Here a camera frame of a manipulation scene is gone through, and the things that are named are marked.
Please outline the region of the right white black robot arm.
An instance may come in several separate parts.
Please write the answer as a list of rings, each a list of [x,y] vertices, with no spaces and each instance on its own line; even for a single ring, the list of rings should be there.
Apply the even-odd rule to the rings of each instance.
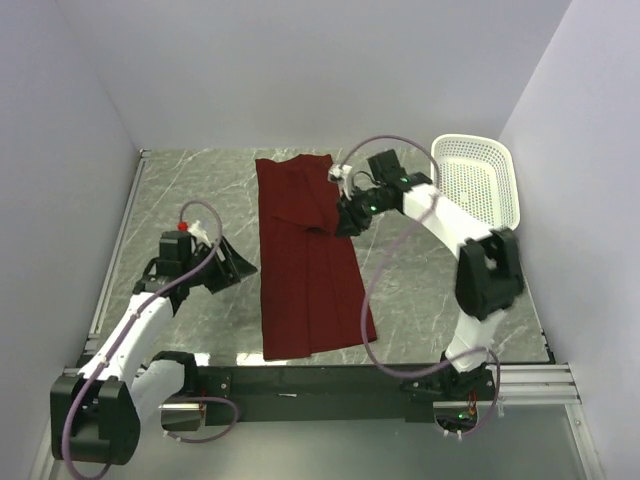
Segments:
[[[448,199],[440,189],[441,168],[429,161],[432,173],[409,173],[395,151],[387,150],[368,160],[373,187],[355,187],[355,174],[346,161],[332,165],[330,182],[340,190],[337,235],[356,236],[372,218],[395,210],[410,219],[410,227],[385,252],[387,265],[395,251],[415,230],[433,234],[457,261],[454,294],[459,315],[454,335],[439,363],[421,370],[401,371],[369,358],[381,372],[402,380],[417,380],[441,371],[439,387],[444,395],[460,399],[474,386],[472,372],[496,361],[494,335],[514,300],[524,290],[519,245],[510,228],[493,228]]]

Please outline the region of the dark red t shirt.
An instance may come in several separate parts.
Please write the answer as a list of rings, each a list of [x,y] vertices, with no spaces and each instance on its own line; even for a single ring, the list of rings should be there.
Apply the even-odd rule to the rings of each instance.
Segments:
[[[374,341],[350,238],[339,238],[339,190],[328,155],[255,162],[261,261],[261,328],[267,361]]]

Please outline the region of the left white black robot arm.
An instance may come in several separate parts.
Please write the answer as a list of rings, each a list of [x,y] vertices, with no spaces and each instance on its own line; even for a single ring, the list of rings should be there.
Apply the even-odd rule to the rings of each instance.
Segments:
[[[99,351],[50,390],[51,452],[57,460],[124,465],[144,419],[168,399],[200,399],[194,354],[162,351],[139,369],[161,330],[194,288],[216,294],[255,274],[256,266],[220,238],[168,231],[134,285],[125,314]]]

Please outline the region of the white plastic perforated basket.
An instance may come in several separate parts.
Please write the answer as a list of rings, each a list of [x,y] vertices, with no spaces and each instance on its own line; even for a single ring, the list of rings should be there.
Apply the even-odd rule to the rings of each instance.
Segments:
[[[440,190],[474,218],[495,228],[520,224],[520,205],[510,151],[497,140],[443,134],[433,140]]]

